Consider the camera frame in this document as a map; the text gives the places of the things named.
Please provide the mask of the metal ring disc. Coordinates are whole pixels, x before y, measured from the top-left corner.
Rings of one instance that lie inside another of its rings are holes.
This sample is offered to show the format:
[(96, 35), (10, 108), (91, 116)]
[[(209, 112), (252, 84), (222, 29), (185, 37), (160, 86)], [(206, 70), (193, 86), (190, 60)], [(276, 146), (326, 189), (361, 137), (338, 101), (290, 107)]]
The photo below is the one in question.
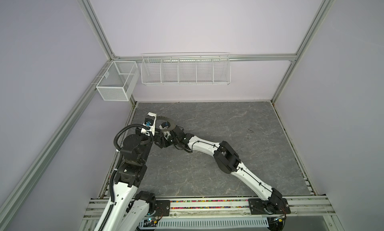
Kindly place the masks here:
[(161, 132), (170, 132), (176, 128), (176, 122), (164, 116), (157, 116), (157, 122)]

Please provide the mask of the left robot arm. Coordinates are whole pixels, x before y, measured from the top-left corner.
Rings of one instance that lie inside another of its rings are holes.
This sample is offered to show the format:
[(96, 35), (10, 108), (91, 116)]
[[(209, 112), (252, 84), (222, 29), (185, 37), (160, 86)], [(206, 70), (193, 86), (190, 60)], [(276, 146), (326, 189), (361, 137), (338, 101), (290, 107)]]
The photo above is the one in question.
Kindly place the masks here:
[(146, 161), (155, 141), (155, 127), (131, 124), (120, 130), (114, 146), (120, 153), (118, 168), (110, 177), (110, 199), (95, 227), (96, 231), (136, 231), (142, 219), (155, 211), (155, 195), (141, 192), (136, 195), (147, 171)]

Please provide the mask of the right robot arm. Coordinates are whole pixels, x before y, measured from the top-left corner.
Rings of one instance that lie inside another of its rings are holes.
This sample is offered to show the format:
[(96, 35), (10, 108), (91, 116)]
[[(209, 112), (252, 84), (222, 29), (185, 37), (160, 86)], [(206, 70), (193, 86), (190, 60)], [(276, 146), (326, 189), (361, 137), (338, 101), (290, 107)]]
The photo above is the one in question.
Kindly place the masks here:
[(267, 214), (275, 214), (278, 211), (287, 213), (286, 203), (282, 194), (263, 182), (253, 174), (241, 161), (237, 152), (228, 142), (211, 142), (201, 139), (191, 133), (184, 133), (179, 126), (169, 130), (168, 128), (155, 129), (155, 144), (160, 148), (175, 146), (179, 150), (188, 153), (194, 151), (205, 153), (213, 157), (219, 169), (232, 175), (248, 186), (262, 201), (263, 211)]

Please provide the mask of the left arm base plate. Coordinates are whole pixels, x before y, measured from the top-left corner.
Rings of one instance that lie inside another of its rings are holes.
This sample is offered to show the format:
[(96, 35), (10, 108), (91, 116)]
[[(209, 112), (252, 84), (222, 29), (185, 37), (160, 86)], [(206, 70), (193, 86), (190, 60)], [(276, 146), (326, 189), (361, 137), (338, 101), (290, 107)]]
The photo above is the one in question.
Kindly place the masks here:
[(168, 217), (171, 211), (170, 200), (156, 200), (155, 203), (150, 203), (150, 209), (146, 217)]

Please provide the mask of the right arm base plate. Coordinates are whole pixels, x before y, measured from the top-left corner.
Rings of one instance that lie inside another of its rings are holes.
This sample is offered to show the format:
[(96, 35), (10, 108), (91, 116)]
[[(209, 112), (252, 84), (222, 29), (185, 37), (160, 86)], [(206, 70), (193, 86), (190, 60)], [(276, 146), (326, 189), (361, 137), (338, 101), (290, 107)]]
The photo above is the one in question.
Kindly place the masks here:
[(288, 215), (291, 209), (288, 201), (284, 198), (277, 198), (272, 201), (263, 201), (261, 199), (248, 199), (252, 215)]

